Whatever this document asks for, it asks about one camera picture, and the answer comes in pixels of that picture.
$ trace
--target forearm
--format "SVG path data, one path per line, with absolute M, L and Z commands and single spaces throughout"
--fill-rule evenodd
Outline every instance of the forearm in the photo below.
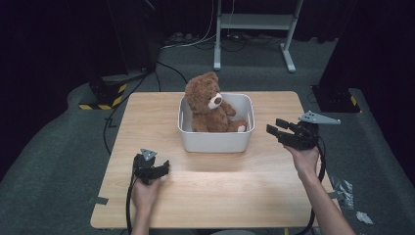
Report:
M 151 209 L 137 210 L 131 235 L 148 235 Z
M 315 174 L 303 176 L 301 181 L 317 217 L 322 234 L 355 234 Z

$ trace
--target white container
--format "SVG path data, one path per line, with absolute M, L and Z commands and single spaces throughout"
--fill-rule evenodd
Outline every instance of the white container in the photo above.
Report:
M 183 147 L 188 152 L 198 153 L 239 153 L 247 150 L 254 130 L 254 109 L 250 97 L 244 94 L 221 93 L 222 99 L 236 110 L 232 119 L 247 121 L 245 132 L 193 132 L 192 111 L 185 97 L 180 101 L 178 127 Z

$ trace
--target teddy bear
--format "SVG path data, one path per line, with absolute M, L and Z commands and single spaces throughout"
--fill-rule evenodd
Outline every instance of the teddy bear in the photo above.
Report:
M 222 99 L 219 78 L 213 71 L 192 78 L 185 88 L 185 98 L 192 111 L 194 132 L 244 132 L 244 119 L 231 119 L 235 109 Z

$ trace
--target table top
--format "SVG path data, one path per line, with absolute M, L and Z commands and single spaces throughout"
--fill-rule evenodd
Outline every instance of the table top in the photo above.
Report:
M 255 128 L 243 153 L 201 154 L 183 149 L 177 125 L 183 92 L 133 93 L 125 109 L 91 225 L 125 228 L 125 199 L 134 157 L 158 152 L 169 160 L 151 219 L 154 228 L 304 227 L 311 205 L 291 154 L 266 132 L 276 118 L 297 123 L 304 114 L 295 92 L 234 92 L 248 95 Z M 323 180 L 332 192 L 328 176 Z M 131 219 L 135 208 L 131 203 Z

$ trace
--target metal stand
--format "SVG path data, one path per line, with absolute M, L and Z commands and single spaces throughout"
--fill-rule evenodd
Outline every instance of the metal stand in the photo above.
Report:
M 281 43 L 281 50 L 287 64 L 289 72 L 295 72 L 293 59 L 290 55 L 289 48 L 293 39 L 294 30 L 296 29 L 299 19 L 300 10 L 303 0 L 299 0 L 293 15 L 254 15 L 254 14 L 222 14 L 222 0 L 217 4 L 216 20 L 216 42 L 214 45 L 213 69 L 220 70 L 220 30 L 223 28 L 246 28 L 246 29 L 275 29 L 287 30 L 288 35 L 285 43 Z

